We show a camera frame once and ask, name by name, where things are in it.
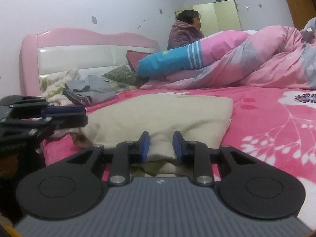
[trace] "gray ribbed base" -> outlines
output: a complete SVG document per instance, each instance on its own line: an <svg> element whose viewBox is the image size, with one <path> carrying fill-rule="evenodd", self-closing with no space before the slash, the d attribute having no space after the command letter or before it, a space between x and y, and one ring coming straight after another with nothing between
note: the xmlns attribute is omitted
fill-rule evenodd
<svg viewBox="0 0 316 237"><path fill-rule="evenodd" d="M311 230L295 217L261 222L221 204L212 189L185 177L134 178L111 188L91 211L60 222L27 216L15 229L23 237L305 237Z"/></svg>

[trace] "cream wardrobe door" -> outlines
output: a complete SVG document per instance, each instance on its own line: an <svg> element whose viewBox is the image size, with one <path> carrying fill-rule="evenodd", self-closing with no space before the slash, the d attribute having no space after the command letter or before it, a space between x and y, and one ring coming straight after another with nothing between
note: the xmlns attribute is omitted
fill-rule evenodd
<svg viewBox="0 0 316 237"><path fill-rule="evenodd" d="M220 31L241 30L235 0L227 0L213 4Z"/></svg>
<svg viewBox="0 0 316 237"><path fill-rule="evenodd" d="M195 5L193 9L201 15L201 31L206 37L220 31L212 3Z"/></svg>

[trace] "purple fleece jacket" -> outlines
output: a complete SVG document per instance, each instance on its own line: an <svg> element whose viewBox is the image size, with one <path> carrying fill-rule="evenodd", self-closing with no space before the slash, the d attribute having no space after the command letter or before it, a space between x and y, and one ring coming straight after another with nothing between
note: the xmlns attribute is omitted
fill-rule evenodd
<svg viewBox="0 0 316 237"><path fill-rule="evenodd" d="M196 27L181 20L176 20L169 36L168 50L183 47L196 42L204 37Z"/></svg>

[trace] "green patterned pillow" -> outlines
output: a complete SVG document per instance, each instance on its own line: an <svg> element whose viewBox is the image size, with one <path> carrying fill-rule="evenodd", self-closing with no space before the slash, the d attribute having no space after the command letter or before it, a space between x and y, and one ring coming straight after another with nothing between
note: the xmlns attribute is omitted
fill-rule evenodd
<svg viewBox="0 0 316 237"><path fill-rule="evenodd" d="M136 72L131 72L127 66L121 66L103 75L113 81L134 86L137 81Z"/></svg>

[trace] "folded clothes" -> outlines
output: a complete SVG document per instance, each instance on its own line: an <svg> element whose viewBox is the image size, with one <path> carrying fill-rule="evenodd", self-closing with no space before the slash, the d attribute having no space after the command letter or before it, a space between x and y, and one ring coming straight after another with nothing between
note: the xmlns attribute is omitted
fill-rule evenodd
<svg viewBox="0 0 316 237"><path fill-rule="evenodd" d="M67 82L64 94L72 102L87 107L114 99L117 96L107 79L96 75L88 75L85 80Z"/></svg>

